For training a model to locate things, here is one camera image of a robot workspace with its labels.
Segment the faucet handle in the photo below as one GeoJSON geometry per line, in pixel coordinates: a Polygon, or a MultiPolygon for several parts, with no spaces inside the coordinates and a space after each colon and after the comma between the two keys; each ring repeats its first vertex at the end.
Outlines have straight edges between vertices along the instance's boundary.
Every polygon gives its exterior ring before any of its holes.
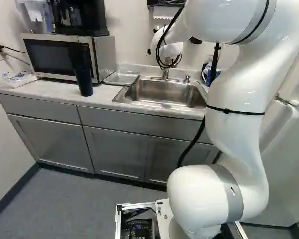
{"type": "Polygon", "coordinates": [[[190,76],[189,76],[189,75],[185,76],[184,83],[189,83],[189,82],[190,82],[189,78],[190,78],[190,76]]]}

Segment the stainless steel sink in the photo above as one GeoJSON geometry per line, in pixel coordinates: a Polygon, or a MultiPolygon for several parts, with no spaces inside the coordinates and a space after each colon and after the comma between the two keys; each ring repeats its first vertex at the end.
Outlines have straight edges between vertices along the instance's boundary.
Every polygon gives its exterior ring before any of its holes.
{"type": "Polygon", "coordinates": [[[123,87],[112,101],[168,109],[203,109],[206,101],[202,91],[194,81],[139,78],[123,87]]]}

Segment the white countertop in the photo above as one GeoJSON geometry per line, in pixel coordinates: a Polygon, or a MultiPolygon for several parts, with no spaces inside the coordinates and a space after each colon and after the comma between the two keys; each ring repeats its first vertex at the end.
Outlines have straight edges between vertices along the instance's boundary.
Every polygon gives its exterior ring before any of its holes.
{"type": "Polygon", "coordinates": [[[39,100],[69,103],[79,106],[89,106],[190,120],[202,120],[205,115],[205,109],[189,109],[188,111],[181,111],[157,107],[145,108],[144,106],[112,102],[112,99],[121,88],[121,86],[100,84],[93,87],[93,95],[83,97],[81,96],[79,87],[76,84],[37,80],[15,89],[4,89],[0,87],[0,93],[39,100]]]}

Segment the microwave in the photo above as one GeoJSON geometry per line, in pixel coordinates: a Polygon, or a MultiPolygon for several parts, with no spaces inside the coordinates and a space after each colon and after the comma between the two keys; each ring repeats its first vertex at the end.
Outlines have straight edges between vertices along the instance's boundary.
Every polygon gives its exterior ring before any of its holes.
{"type": "Polygon", "coordinates": [[[38,77],[76,81],[73,48],[82,49],[92,83],[100,83],[116,71],[113,36],[89,37],[58,34],[22,34],[33,74],[38,77]]]}

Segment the refrigerator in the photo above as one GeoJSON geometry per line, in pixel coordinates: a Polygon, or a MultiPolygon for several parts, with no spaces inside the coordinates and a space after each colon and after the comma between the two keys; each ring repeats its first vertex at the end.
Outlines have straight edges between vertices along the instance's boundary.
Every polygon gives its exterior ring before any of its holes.
{"type": "Polygon", "coordinates": [[[244,222],[288,227],[299,221],[299,55],[278,94],[266,110],[260,137],[269,202],[244,222]]]}

